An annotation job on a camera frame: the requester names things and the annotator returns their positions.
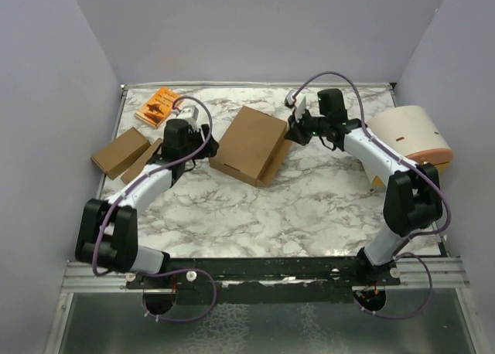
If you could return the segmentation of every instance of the gray wall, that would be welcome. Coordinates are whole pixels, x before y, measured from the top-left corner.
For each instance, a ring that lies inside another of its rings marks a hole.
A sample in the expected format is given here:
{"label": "gray wall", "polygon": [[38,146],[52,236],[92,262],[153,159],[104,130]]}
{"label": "gray wall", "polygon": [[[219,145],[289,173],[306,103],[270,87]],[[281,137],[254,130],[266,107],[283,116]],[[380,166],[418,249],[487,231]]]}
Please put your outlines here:
{"label": "gray wall", "polygon": [[419,104],[454,150],[442,177],[453,209],[448,246],[463,257],[477,307],[495,349],[495,6],[445,0],[397,88],[400,104]]}
{"label": "gray wall", "polygon": [[75,0],[0,0],[0,17],[0,352],[26,354],[45,345],[120,90]]}
{"label": "gray wall", "polygon": [[122,83],[398,81],[441,0],[77,0]]}

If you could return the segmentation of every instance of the purple cable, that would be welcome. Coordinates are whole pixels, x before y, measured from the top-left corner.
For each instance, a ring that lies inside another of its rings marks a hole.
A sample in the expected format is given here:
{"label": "purple cable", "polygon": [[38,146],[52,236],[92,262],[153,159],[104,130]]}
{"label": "purple cable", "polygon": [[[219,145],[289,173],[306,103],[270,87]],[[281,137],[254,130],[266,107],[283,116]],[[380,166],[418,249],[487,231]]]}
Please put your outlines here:
{"label": "purple cable", "polygon": [[153,318],[157,318],[158,320],[161,320],[161,321],[175,322],[175,323],[189,323],[189,322],[194,322],[194,321],[201,319],[206,314],[208,314],[210,311],[212,311],[213,307],[215,306],[215,303],[217,302],[217,286],[215,285],[215,280],[213,279],[213,277],[209,273],[207,273],[206,271],[203,271],[201,269],[196,269],[196,268],[190,268],[190,269],[178,269],[177,271],[167,271],[166,273],[161,273],[161,274],[145,273],[142,275],[145,275],[146,277],[161,278],[161,277],[170,277],[171,275],[175,275],[178,273],[186,273],[188,271],[199,272],[203,275],[206,275],[207,278],[210,280],[211,285],[213,286],[213,298],[212,298],[211,303],[208,306],[208,308],[203,313],[197,315],[196,317],[192,317],[192,318],[167,318],[167,317],[162,316],[162,315],[154,315],[154,314],[150,313],[148,307],[146,306],[146,301],[143,300],[143,308],[146,310],[147,315],[151,315]]}
{"label": "purple cable", "polygon": [[426,263],[418,255],[415,255],[412,252],[404,252],[404,253],[402,253],[400,255],[397,255],[397,257],[395,258],[395,260],[401,259],[402,257],[405,257],[405,256],[412,256],[415,259],[417,259],[421,263],[421,265],[424,267],[425,272],[426,272],[426,275],[428,276],[428,283],[429,283],[428,297],[426,298],[426,300],[423,303],[423,305],[421,305],[416,311],[413,311],[412,313],[407,313],[407,314],[404,314],[404,315],[389,315],[389,314],[385,314],[385,313],[379,313],[379,312],[376,312],[376,311],[368,310],[365,307],[363,307],[359,303],[358,300],[354,299],[354,302],[360,306],[360,309],[362,311],[364,311],[365,313],[367,313],[369,315],[373,315],[374,317],[384,318],[384,319],[391,319],[391,320],[395,320],[395,321],[400,321],[400,320],[403,320],[403,319],[413,318],[416,315],[421,314],[428,307],[429,303],[432,300],[432,296],[433,296],[432,273],[428,269],[428,266],[426,265]]}
{"label": "purple cable", "polygon": [[180,158],[174,162],[170,162],[170,163],[167,163],[166,165],[155,168],[154,170],[150,171],[148,174],[141,175],[125,190],[125,192],[122,195],[120,195],[115,200],[115,202],[112,203],[112,205],[110,206],[110,209],[108,209],[108,211],[105,215],[105,218],[103,218],[103,223],[100,226],[100,233],[98,234],[96,242],[94,243],[93,259],[91,260],[91,266],[93,268],[94,275],[96,275],[97,277],[101,277],[103,275],[110,273],[110,271],[99,272],[97,270],[97,262],[98,262],[98,251],[100,250],[100,245],[101,245],[101,241],[103,240],[104,231],[105,231],[105,229],[107,229],[107,225],[110,222],[111,214],[114,212],[115,207],[117,207],[117,205],[120,203],[120,201],[123,200],[123,198],[125,198],[129,193],[131,193],[134,190],[134,188],[136,188],[139,184],[141,184],[143,181],[145,181],[149,176],[154,175],[157,172],[161,172],[163,170],[166,170],[172,166],[178,165],[179,163],[183,163],[185,161],[189,161],[190,159],[192,159],[196,154],[198,154],[207,145],[208,141],[211,138],[211,131],[213,130],[213,118],[211,117],[210,111],[203,104],[202,101],[196,99],[195,97],[189,97],[189,96],[184,95],[182,97],[178,97],[173,102],[172,109],[176,109],[177,102],[179,102],[181,100],[185,100],[185,99],[189,99],[189,100],[197,102],[204,109],[204,111],[207,113],[208,123],[210,125],[210,130],[208,131],[207,136],[204,138],[204,142],[202,143],[202,145],[197,150],[195,150],[193,153],[191,153],[190,155],[187,155],[186,157],[182,157],[182,158]]}
{"label": "purple cable", "polygon": [[418,168],[416,168],[416,166],[414,165],[411,165],[410,163],[408,162],[405,162],[405,161],[402,161],[402,158],[401,157],[398,157],[396,156],[395,153],[393,153],[390,149],[388,149],[387,146],[381,144],[379,141],[375,140],[374,136],[368,131],[367,129],[367,126],[366,124],[364,123],[364,106],[363,106],[363,101],[361,100],[361,96],[359,94],[359,91],[357,90],[357,87],[356,85],[354,84],[353,81],[351,81],[349,78],[347,78],[346,76],[344,76],[343,74],[341,73],[338,73],[338,72],[333,72],[333,71],[326,71],[326,72],[321,72],[321,73],[318,73],[316,74],[315,76],[311,77],[309,80],[307,80],[295,93],[294,95],[292,96],[292,99],[295,100],[295,97],[297,97],[299,95],[299,93],[305,88],[307,87],[311,82],[313,82],[316,78],[318,77],[321,77],[321,76],[324,76],[326,74],[330,74],[330,75],[334,75],[334,76],[338,76],[340,78],[343,78],[345,81],[347,81],[347,83],[353,88],[353,91],[354,93],[356,94],[356,98],[357,98],[357,103],[359,104],[359,108],[360,108],[360,116],[361,116],[361,127],[363,128],[363,131],[364,131],[364,134],[377,146],[379,147],[382,151],[384,151],[387,155],[389,155],[390,157],[392,157],[393,159],[395,159],[397,162],[399,162],[401,165],[404,165],[405,167],[409,168],[410,170],[412,170],[417,176],[419,176],[420,178],[422,178],[423,180],[425,180],[425,182],[431,186],[433,188],[433,190],[435,190],[435,192],[439,195],[440,199],[442,200],[443,202],[443,205],[445,207],[445,212],[446,212],[446,217],[445,217],[445,222],[444,224],[439,227],[437,230],[432,230],[432,231],[429,231],[429,232],[417,232],[417,233],[412,233],[412,234],[409,234],[409,237],[407,240],[405,240],[405,242],[399,246],[399,248],[395,251],[394,254],[397,254],[400,250],[402,250],[402,248],[404,248],[404,246],[406,246],[408,244],[408,242],[410,240],[412,240],[413,238],[416,238],[418,236],[431,236],[431,235],[434,235],[434,234],[440,234],[442,233],[443,231],[445,231],[449,225],[450,225],[450,222],[452,220],[452,211],[450,209],[450,205],[449,205],[449,202],[447,201],[447,198],[444,196],[444,194],[442,193],[442,191],[440,190],[440,188],[432,181],[430,180],[430,178],[428,176],[426,176],[424,173],[422,173]]}

